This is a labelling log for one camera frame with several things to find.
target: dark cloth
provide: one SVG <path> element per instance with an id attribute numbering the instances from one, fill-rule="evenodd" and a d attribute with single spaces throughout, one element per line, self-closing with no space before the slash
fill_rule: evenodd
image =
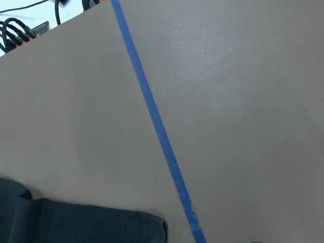
<path id="1" fill-rule="evenodd" d="M 164 219 L 127 210 L 33 200 L 0 179 L 0 243 L 166 243 Z"/>

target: black cable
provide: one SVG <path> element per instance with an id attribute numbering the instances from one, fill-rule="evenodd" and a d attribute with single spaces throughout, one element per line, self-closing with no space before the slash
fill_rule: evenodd
<path id="1" fill-rule="evenodd" d="M 4 52 L 7 53 L 6 48 L 0 43 L 0 49 Z"/>
<path id="2" fill-rule="evenodd" d="M 21 38 L 19 38 L 18 36 L 15 36 L 14 34 L 10 33 L 9 31 L 7 31 L 7 36 L 17 46 L 20 46 L 22 44 L 22 42 L 23 42 L 23 40 Z"/>
<path id="3" fill-rule="evenodd" d="M 61 20 L 60 20 L 60 14 L 59 14 L 59 0 L 55 0 L 54 9 L 55 9 L 55 17 L 56 17 L 57 25 L 60 25 Z"/>
<path id="4" fill-rule="evenodd" d="M 20 27 L 23 28 L 23 30 L 25 30 L 26 34 L 28 34 L 31 38 L 35 38 L 36 34 L 27 26 L 25 25 L 22 21 L 20 21 L 19 19 L 16 18 L 9 18 L 6 19 L 2 25 L 2 38 L 5 44 L 5 48 L 7 50 L 7 52 L 11 51 L 13 48 L 16 47 L 16 45 L 9 39 L 7 39 L 7 27 L 9 25 L 10 22 L 16 22 Z"/>
<path id="5" fill-rule="evenodd" d="M 24 33 L 22 32 L 20 29 L 18 29 L 16 26 L 12 25 L 12 24 L 8 24 L 8 28 L 13 30 L 19 38 L 21 38 L 23 41 L 27 42 L 29 41 L 29 37 Z"/>
<path id="6" fill-rule="evenodd" d="M 83 11 L 86 11 L 90 8 L 90 0 L 82 0 Z"/>
<path id="7" fill-rule="evenodd" d="M 0 11 L 0 14 L 5 13 L 5 12 L 9 12 L 9 11 L 15 11 L 15 10 L 20 10 L 20 9 L 27 9 L 27 8 L 33 7 L 35 5 L 45 3 L 47 1 L 48 0 L 43 0 L 43 1 L 40 1 L 38 3 L 32 4 L 32 5 L 28 5 L 28 6 L 25 6 L 25 7 L 21 7 L 21 8 L 2 10 L 2 11 Z"/>

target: cable bundle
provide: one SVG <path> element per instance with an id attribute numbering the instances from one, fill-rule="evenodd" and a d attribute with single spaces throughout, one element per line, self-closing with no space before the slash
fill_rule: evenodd
<path id="1" fill-rule="evenodd" d="M 15 10 L 21 10 L 21 9 L 27 9 L 30 7 L 33 7 L 38 4 L 42 4 L 47 2 L 48 0 L 42 0 L 38 3 L 28 5 L 21 8 L 15 8 L 15 9 L 7 9 L 0 11 L 1 13 L 9 12 L 9 11 L 15 11 Z M 103 2 L 104 0 L 93 0 L 95 4 L 99 4 Z M 62 4 L 65 4 L 66 0 L 55 0 L 54 3 L 54 9 L 55 9 L 55 17 L 57 25 L 61 24 L 60 15 L 59 15 L 59 2 Z M 86 11 L 90 8 L 90 0 L 82 0 L 82 7 L 83 10 Z M 15 22 L 18 24 L 25 32 L 21 31 L 16 26 L 10 24 L 10 22 Z M 4 45 L 0 43 L 0 49 L 3 50 L 5 53 L 11 51 L 12 49 L 34 39 L 38 34 L 36 35 L 27 25 L 25 25 L 22 21 L 16 18 L 9 18 L 6 21 L 0 21 L 0 38 L 3 39 Z"/>
<path id="2" fill-rule="evenodd" d="M 10 24 L 10 22 L 18 24 L 25 32 Z M 0 49 L 5 53 L 36 37 L 36 34 L 19 19 L 9 18 L 5 21 L 0 21 L 0 25 L 2 25 L 0 37 L 4 42 L 4 46 L 0 44 Z"/>

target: gray surface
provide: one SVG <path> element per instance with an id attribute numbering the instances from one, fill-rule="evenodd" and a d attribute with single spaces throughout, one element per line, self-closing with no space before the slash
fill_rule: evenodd
<path id="1" fill-rule="evenodd" d="M 109 1 L 0 63 L 0 177 L 159 215 L 170 242 L 193 242 Z"/>
<path id="2" fill-rule="evenodd" d="M 324 2 L 121 5 L 208 242 L 323 242 Z M 0 176 L 193 242 L 109 1 L 0 61 Z"/>
<path id="3" fill-rule="evenodd" d="M 324 242 L 324 2 L 122 0 L 209 242 Z"/>

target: blue tape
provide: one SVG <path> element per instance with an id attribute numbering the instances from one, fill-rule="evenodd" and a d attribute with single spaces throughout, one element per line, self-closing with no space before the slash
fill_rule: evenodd
<path id="1" fill-rule="evenodd" d="M 128 51 L 128 54 L 131 58 L 131 62 L 133 64 L 133 68 L 136 73 L 136 77 L 138 80 L 138 83 L 141 87 L 148 111 L 151 115 L 158 139 L 160 141 L 163 153 L 165 155 L 165 158 L 167 160 L 174 184 L 176 185 L 179 198 L 182 204 L 182 207 L 184 209 L 184 212 L 186 214 L 188 223 L 190 225 L 190 229 L 192 231 L 193 237 L 196 241 L 196 243 L 207 243 L 204 233 L 199 227 L 199 221 L 196 213 L 192 209 L 191 205 L 191 199 L 187 190 L 187 187 L 185 185 L 185 182 L 183 180 L 183 177 L 181 175 L 180 168 L 178 166 L 178 162 L 176 160 L 176 157 L 173 153 L 172 146 L 170 144 L 167 132 L 164 128 L 161 116 L 159 114 L 159 111 L 157 109 L 151 88 L 148 84 L 148 81 L 146 79 L 144 69 L 142 67 L 140 58 L 137 54 L 131 33 L 128 29 L 126 19 L 123 14 L 122 7 L 120 6 L 119 0 L 111 0 L 112 7 L 115 11 L 115 15 L 117 18 L 117 22 L 120 27 L 121 34 L 123 35 L 123 39 Z"/>

